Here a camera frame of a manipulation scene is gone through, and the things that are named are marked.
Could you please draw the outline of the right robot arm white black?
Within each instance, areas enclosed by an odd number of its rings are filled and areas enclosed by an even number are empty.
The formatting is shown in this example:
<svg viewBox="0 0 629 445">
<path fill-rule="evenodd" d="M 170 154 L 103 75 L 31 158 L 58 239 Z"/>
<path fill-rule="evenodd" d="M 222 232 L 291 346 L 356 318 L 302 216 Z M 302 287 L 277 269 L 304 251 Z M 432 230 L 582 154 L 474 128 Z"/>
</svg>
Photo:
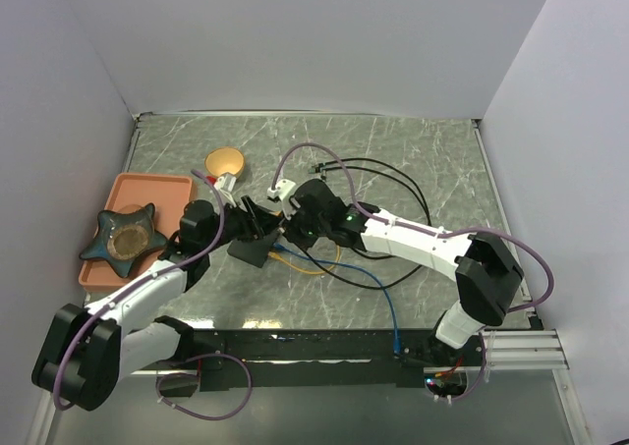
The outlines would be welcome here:
<svg viewBox="0 0 629 445">
<path fill-rule="evenodd" d="M 399 218 L 377 206 L 346 204 L 322 180 L 280 180 L 267 190 L 281 205 L 284 237 L 302 250 L 320 238 L 353 250 L 409 260 L 453 282 L 458 300 L 438 320 L 431 357 L 449 365 L 486 326 L 502 324 L 524 273 L 502 240 L 484 231 L 455 235 Z"/>
</svg>

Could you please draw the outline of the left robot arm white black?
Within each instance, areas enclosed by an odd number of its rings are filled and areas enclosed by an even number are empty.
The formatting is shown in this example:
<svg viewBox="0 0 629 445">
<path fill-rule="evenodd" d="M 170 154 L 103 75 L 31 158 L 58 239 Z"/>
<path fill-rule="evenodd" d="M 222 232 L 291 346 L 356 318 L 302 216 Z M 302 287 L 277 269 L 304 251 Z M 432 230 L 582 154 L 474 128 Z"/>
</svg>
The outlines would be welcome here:
<svg viewBox="0 0 629 445">
<path fill-rule="evenodd" d="M 195 330 L 156 311 L 197 284 L 209 254 L 233 241 L 262 240 L 282 216 L 245 196 L 220 210 L 203 199 L 188 203 L 179 229 L 141 276 L 92 305 L 67 304 L 54 315 L 31 381 L 51 393 L 55 407 L 92 411 L 120 379 L 156 362 L 187 366 L 195 355 Z"/>
</svg>

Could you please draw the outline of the black network switch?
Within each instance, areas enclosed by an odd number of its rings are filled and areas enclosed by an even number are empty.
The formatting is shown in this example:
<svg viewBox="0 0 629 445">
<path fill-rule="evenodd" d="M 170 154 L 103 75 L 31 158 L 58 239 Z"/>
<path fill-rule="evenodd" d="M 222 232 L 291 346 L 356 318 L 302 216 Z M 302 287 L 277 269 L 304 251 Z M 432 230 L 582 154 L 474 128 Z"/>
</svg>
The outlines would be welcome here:
<svg viewBox="0 0 629 445">
<path fill-rule="evenodd" d="M 229 245 L 227 253 L 251 266 L 263 268 L 278 237 L 279 233 L 274 231 L 259 240 L 251 242 L 233 241 Z"/>
</svg>

